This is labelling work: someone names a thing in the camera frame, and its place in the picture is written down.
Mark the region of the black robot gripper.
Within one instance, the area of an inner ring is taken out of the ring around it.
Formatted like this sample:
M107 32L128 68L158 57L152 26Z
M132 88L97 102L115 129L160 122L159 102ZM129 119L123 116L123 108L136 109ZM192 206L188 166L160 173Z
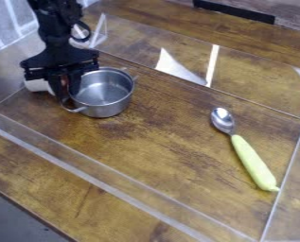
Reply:
M91 37L88 25L80 20L81 5L76 0L26 0L35 13L37 36L44 43L43 51L20 62L26 80L45 79L51 94L68 98L80 90L84 72L99 68L96 50L79 49L69 40L84 43Z

